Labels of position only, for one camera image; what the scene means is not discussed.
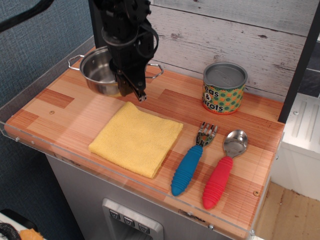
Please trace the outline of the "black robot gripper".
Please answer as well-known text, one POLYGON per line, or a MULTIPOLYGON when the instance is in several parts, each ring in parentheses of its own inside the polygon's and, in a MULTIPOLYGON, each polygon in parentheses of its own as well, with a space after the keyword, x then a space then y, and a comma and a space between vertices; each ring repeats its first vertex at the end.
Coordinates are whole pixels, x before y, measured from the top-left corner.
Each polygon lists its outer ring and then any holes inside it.
POLYGON ((106 42, 121 96, 135 94, 141 103, 145 93, 145 67, 159 46, 159 36, 147 16, 149 0, 96 0, 102 20, 102 38, 106 42))

